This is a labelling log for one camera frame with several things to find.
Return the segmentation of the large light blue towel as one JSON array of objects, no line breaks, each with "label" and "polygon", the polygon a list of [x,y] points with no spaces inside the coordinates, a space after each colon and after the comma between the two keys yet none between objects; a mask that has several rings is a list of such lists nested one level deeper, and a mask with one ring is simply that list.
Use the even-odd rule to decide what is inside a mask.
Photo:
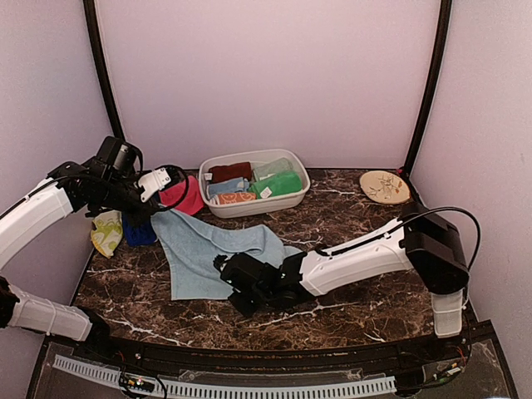
[{"label": "large light blue towel", "polygon": [[300,252],[263,224],[222,229],[176,210],[153,215],[151,224],[169,264],[173,300],[225,300],[232,288],[214,267],[218,255],[246,253],[279,267]]}]

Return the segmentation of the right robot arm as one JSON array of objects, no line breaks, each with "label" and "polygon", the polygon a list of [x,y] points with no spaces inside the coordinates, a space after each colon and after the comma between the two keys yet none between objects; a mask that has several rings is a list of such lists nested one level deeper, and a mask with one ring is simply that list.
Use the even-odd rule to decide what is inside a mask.
[{"label": "right robot arm", "polygon": [[232,287],[229,301],[245,317],[285,309],[377,275],[413,269],[431,294],[434,332],[424,353],[440,361],[456,347],[470,282],[458,228],[441,217],[452,207],[405,205],[401,216],[357,239],[287,257],[279,267],[246,253],[219,254],[214,268]]}]

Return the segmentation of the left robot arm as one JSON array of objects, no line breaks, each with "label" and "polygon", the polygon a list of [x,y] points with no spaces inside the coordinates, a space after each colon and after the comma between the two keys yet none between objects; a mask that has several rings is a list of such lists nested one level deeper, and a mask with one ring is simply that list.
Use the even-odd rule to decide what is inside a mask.
[{"label": "left robot arm", "polygon": [[[143,156],[134,145],[107,136],[96,155],[77,164],[65,162],[1,215],[1,265],[7,263],[39,234],[81,209],[88,217],[119,211],[132,224],[142,224],[165,211],[154,196],[187,180],[175,165],[144,170]],[[54,303],[1,280],[1,326],[23,328],[84,342],[99,362],[117,355],[109,325],[87,308]]]}]

